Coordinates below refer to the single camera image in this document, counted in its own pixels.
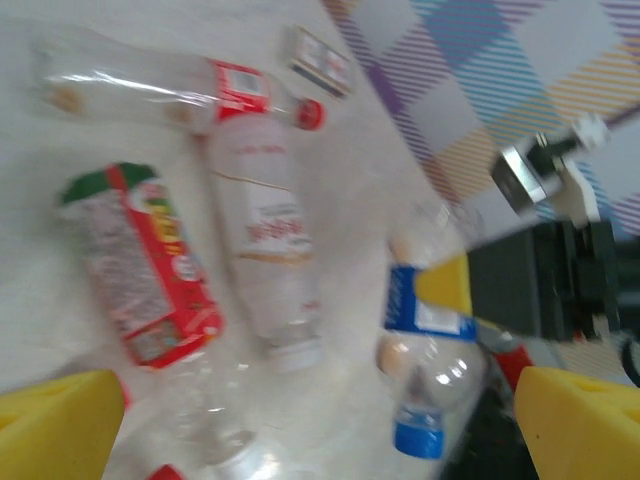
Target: bottle cap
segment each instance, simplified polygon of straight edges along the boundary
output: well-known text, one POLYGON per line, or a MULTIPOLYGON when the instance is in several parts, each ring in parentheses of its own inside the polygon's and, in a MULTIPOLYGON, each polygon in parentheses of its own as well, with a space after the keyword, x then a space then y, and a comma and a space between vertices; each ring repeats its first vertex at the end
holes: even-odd
POLYGON ((163 465, 153 472, 147 480, 184 480, 184 477, 171 465, 163 465))
POLYGON ((393 445, 411 457, 439 459, 444 447, 444 432, 396 422, 393 445))
POLYGON ((297 127, 303 130, 318 130, 324 124, 327 112, 320 102, 305 98, 298 107, 297 127))
POLYGON ((216 463, 213 468, 220 480, 253 478, 264 463, 265 451, 255 437, 235 455, 216 463))
POLYGON ((319 337, 315 337, 284 347, 270 347, 269 359, 277 372, 302 370, 320 363, 322 343, 319 337))

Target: yellow foam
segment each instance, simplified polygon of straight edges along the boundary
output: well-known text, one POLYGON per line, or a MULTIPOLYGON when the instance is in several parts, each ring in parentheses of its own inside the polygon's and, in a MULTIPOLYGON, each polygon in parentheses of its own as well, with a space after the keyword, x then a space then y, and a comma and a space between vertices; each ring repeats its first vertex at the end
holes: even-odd
POLYGON ((420 301, 427 305, 472 315, 469 262, 466 254, 420 272, 414 280, 414 289, 420 301))
POLYGON ((639 389, 527 367, 515 412, 541 480, 638 478, 639 389))
POLYGON ((108 370, 0 396, 0 478, 100 480, 123 415, 108 370))

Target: blue bottle cap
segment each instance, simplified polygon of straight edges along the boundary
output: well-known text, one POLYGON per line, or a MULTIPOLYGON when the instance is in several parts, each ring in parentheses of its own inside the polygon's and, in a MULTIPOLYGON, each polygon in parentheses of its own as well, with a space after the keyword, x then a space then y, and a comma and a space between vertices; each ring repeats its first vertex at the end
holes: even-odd
POLYGON ((412 457, 439 459, 444 450, 444 432, 396 422, 393 445, 398 451, 412 457))

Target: crushed plastic bottle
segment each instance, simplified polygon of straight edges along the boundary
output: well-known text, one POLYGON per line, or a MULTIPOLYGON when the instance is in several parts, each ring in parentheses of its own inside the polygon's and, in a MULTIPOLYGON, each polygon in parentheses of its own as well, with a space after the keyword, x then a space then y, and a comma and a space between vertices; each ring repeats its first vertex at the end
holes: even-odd
POLYGON ((170 367, 165 398, 170 441, 182 442, 192 465, 219 480, 316 479, 281 446, 246 426, 236 381, 223 368, 229 358, 220 350, 213 355, 210 348, 170 367))
POLYGON ((295 97, 255 68, 200 55, 162 52, 117 42, 92 30, 45 29, 31 44, 42 97, 86 119, 170 124, 194 134, 238 113, 270 113, 315 130, 322 104, 295 97))
POLYGON ((447 215, 426 202, 394 219, 385 332, 376 352, 376 364, 396 393, 394 445, 428 459, 443 454, 444 415, 480 388, 486 371, 473 319, 424 305, 413 290, 416 272, 441 260, 453 241, 446 237, 447 215))
POLYGON ((278 371, 318 363, 318 276, 284 127, 260 114, 226 120, 208 161, 235 286, 255 333, 278 371))

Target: plaid fabric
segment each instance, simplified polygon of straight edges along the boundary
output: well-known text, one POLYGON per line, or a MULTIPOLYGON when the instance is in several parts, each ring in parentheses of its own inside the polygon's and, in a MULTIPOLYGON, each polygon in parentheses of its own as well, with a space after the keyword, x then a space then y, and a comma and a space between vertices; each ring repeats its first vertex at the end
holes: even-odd
MULTIPOLYGON (((520 221, 488 174, 500 146, 640 99, 638 0, 324 3, 435 189, 487 235, 520 221)), ((619 236, 640 232, 638 133, 579 164, 619 236)))

